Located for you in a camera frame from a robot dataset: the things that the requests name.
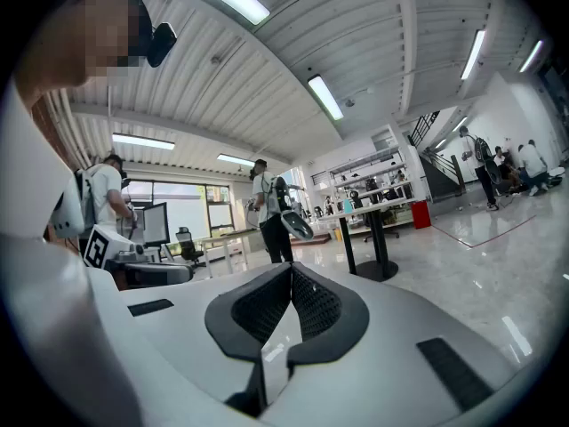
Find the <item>office chair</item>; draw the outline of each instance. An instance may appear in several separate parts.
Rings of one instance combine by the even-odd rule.
[[[204,256],[204,252],[196,250],[192,233],[188,231],[188,228],[180,227],[176,233],[176,238],[181,246],[181,257],[186,261],[193,261],[195,267],[205,267],[205,262],[198,262],[200,256]]]

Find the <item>glossy floor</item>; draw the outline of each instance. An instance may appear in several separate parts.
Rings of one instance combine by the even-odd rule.
[[[535,197],[514,197],[509,204],[511,199],[502,198],[506,206],[497,212],[473,205],[433,220],[448,235],[435,227],[400,227],[400,239],[387,238],[389,259],[399,265],[387,283],[430,300],[521,367],[545,352],[566,325],[569,181]],[[353,238],[352,245],[356,263],[373,258],[371,241]],[[342,242],[295,248],[294,257],[351,277]],[[269,262],[264,251],[248,260],[250,267]],[[241,256],[232,263],[234,271],[244,270]],[[224,261],[215,262],[212,271],[227,276]],[[206,276],[205,269],[196,273],[196,278]]]

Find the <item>red floor line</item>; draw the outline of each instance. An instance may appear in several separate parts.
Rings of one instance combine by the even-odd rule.
[[[499,234],[498,236],[494,237],[494,238],[489,238],[488,240],[486,240],[485,242],[482,242],[481,244],[476,244],[475,246],[473,246],[472,248],[475,248],[477,246],[482,246],[484,244],[487,244],[488,242],[495,240],[496,238],[499,238],[500,236],[503,236],[504,234],[508,234],[510,231],[513,231],[516,228],[519,228],[520,226],[522,226],[523,224],[528,223],[530,220],[534,219],[537,215],[534,215],[530,218],[528,218],[525,222],[521,222],[518,225],[514,226],[511,230],[507,230],[506,232],[502,232],[501,234]]]
[[[521,222],[519,224],[517,224],[516,226],[514,226],[511,230],[507,230],[506,232],[502,232],[501,234],[498,234],[498,236],[494,236],[493,238],[489,238],[488,240],[485,240],[484,242],[481,242],[480,244],[476,244],[475,246],[472,246],[471,244],[467,244],[466,242],[463,242],[462,240],[459,240],[458,238],[456,238],[455,236],[453,236],[452,234],[449,234],[448,232],[446,232],[445,230],[441,230],[440,228],[438,228],[435,225],[432,225],[433,228],[435,228],[436,230],[441,231],[443,234],[446,234],[449,238],[453,238],[454,240],[456,240],[457,242],[460,242],[461,244],[467,246],[468,248],[476,248],[477,246],[482,246],[484,244],[487,244],[488,242],[495,240],[501,236],[503,236],[504,234],[508,234],[510,231],[515,230],[516,228],[519,228],[520,226],[522,226],[523,224],[528,223],[530,220],[534,219],[537,215],[531,216],[530,218],[528,218],[527,220],[525,220],[524,222]]]

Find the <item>red container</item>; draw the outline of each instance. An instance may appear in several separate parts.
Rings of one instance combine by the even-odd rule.
[[[411,205],[411,211],[413,212],[413,222],[415,223],[416,230],[430,226],[430,215],[429,208],[427,207],[427,201],[413,203]]]

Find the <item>black mesh panel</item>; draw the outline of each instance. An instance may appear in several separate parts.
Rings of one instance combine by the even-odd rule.
[[[237,300],[231,316],[259,342],[266,343],[291,301],[290,271]]]
[[[304,342],[330,328],[341,314],[340,298],[297,270],[293,270],[293,305]]]

